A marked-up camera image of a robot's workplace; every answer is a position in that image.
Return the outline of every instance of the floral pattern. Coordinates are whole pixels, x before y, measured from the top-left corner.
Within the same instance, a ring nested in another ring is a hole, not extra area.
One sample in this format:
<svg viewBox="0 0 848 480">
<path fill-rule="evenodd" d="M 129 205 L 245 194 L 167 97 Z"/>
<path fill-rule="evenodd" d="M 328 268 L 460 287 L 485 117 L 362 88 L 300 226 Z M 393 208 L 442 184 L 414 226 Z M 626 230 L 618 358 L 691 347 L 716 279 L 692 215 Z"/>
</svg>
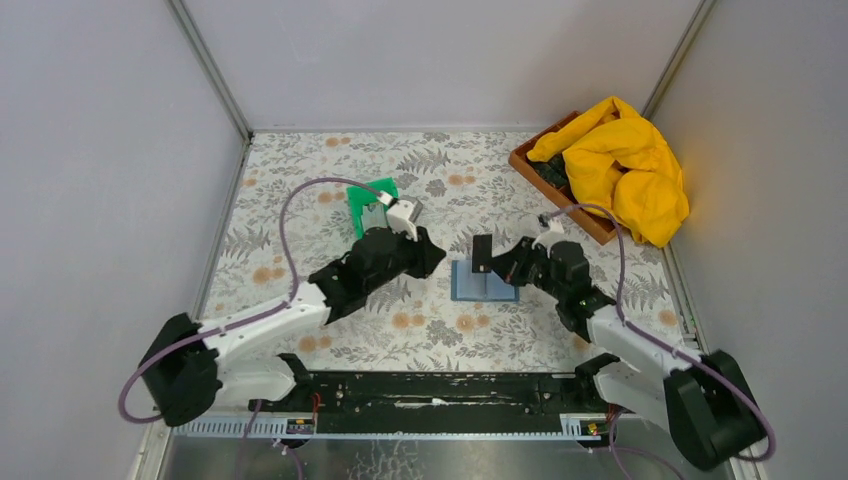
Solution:
<svg viewBox="0 0 848 480">
<path fill-rule="evenodd" d="M 417 223 L 448 252 L 426 280 L 402 276 L 366 307 L 317 331 L 274 345 L 311 369 L 571 371 L 601 353 L 566 330 L 554 301 L 533 287 L 519 303 L 450 300 L 450 261 L 470 254 L 471 237 L 492 233 L 495 253 L 535 236 L 539 213 L 554 206 L 507 163 L 531 135 L 492 133 L 262 133 L 247 160 L 204 318 L 231 315 L 291 285 L 277 233 L 280 207 L 304 181 L 326 176 L 371 181 L 392 177 L 402 195 L 424 204 Z M 297 270 L 308 274 L 355 240 L 346 185 L 319 184 L 298 195 L 286 232 Z M 613 294 L 619 274 L 615 242 L 598 245 L 573 222 L 599 287 Z M 679 341 L 660 252 L 625 238 L 624 309 L 629 318 Z M 275 352 L 257 352 L 257 356 Z"/>
</svg>

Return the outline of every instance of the yellow cloth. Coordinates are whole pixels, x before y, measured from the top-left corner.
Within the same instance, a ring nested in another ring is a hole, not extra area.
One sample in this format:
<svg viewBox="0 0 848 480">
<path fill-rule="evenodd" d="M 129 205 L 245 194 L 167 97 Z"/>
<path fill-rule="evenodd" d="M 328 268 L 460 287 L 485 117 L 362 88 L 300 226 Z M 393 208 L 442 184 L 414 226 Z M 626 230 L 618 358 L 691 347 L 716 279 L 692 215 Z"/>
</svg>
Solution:
<svg viewBox="0 0 848 480">
<path fill-rule="evenodd" d="M 651 122 L 609 97 L 527 152 L 547 162 L 562 152 L 574 198 L 610 210 L 637 242 L 668 244 L 689 215 L 683 171 Z"/>
</svg>

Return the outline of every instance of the wooden box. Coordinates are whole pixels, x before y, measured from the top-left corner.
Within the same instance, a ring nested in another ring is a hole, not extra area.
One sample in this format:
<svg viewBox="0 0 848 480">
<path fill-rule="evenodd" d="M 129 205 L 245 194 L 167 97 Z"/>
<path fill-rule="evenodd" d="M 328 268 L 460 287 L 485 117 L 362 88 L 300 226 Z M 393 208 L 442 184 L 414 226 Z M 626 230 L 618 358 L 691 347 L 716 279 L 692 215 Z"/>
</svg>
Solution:
<svg viewBox="0 0 848 480">
<path fill-rule="evenodd" d="M 574 195 L 571 193 L 571 189 L 567 186 L 557 189 L 546 182 L 541 176 L 539 176 L 538 173 L 536 173 L 536 170 L 530 166 L 527 160 L 527 152 L 533 149 L 536 145 L 536 141 L 539 140 L 539 137 L 546 133 L 558 131 L 568 122 L 577 118 L 578 115 L 580 115 L 580 112 L 578 111 L 571 112 L 567 117 L 551 125 L 543 132 L 540 132 L 538 135 L 531 138 L 509 154 L 509 164 L 518 170 L 518 173 L 529 180 L 530 183 L 539 189 L 539 191 L 544 193 L 545 196 L 558 207 L 567 207 L 577 203 L 574 199 Z M 612 222 L 606 218 L 586 213 L 580 209 L 574 210 L 568 215 L 601 245 L 604 245 L 615 238 L 615 227 L 612 225 Z"/>
</svg>

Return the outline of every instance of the green tray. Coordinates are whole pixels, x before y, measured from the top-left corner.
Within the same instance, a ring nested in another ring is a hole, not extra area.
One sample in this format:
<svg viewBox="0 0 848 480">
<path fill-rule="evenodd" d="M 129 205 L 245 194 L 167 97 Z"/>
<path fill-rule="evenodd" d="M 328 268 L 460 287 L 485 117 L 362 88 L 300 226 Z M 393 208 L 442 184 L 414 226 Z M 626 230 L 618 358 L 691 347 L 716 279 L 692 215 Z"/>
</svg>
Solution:
<svg viewBox="0 0 848 480">
<path fill-rule="evenodd" d="M 398 196 L 395 181 L 391 178 L 374 180 L 373 182 L 368 182 L 368 185 L 381 192 L 386 192 L 395 198 Z M 348 187 L 347 200 L 350 205 L 350 214 L 353 217 L 353 228 L 356 230 L 356 238 L 362 238 L 362 235 L 365 234 L 362 230 L 362 219 L 360 218 L 362 216 L 362 207 L 375 203 L 377 196 L 359 187 Z M 386 210 L 388 210 L 388 207 L 383 205 L 383 211 Z"/>
</svg>

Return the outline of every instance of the table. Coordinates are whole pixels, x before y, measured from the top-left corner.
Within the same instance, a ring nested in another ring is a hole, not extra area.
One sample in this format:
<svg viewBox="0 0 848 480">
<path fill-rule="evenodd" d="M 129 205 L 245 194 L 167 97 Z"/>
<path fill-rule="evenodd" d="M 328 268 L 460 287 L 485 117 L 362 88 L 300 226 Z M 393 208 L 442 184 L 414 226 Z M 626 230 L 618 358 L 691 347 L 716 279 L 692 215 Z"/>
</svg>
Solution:
<svg viewBox="0 0 848 480">
<path fill-rule="evenodd" d="M 434 371 L 571 371 L 602 350 L 568 332 L 554 301 L 533 287 L 519 303 L 450 300 L 450 260 L 470 255 L 474 234 L 492 233 L 495 254 L 522 235 L 535 236 L 535 216 L 555 207 L 507 164 L 532 134 L 259 133 L 210 287 L 204 318 L 230 315 L 287 294 L 277 217 L 305 180 L 392 177 L 402 195 L 424 204 L 417 223 L 448 254 L 427 280 L 406 276 L 375 292 L 367 306 L 329 326 L 304 331 L 256 356 L 295 352 L 310 369 Z M 317 270 L 355 240 L 345 185 L 316 185 L 292 202 L 287 237 L 298 271 Z M 612 295 L 618 281 L 616 242 L 598 245 L 565 218 L 593 280 Z M 628 318 L 680 341 L 660 250 L 625 238 Z"/>
</svg>

